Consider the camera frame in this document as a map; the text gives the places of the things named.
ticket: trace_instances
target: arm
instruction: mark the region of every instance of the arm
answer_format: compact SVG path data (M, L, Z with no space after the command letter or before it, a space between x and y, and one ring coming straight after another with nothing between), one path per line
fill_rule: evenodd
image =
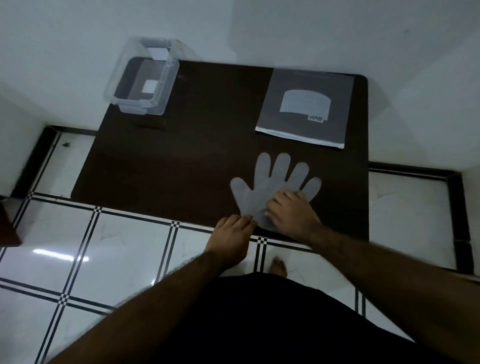
M415 341L462 362L480 361L480 289L419 260L332 231L302 192L276 193L267 215L309 245Z
M200 256L117 308L49 363L136 363L147 357L204 287L247 256L255 226L252 216L221 219Z

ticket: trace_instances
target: clear plastic container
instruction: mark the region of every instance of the clear plastic container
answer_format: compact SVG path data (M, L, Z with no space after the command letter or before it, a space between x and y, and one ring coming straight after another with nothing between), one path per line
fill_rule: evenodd
M110 76L104 99L129 114L162 115L179 66L170 39L130 38Z

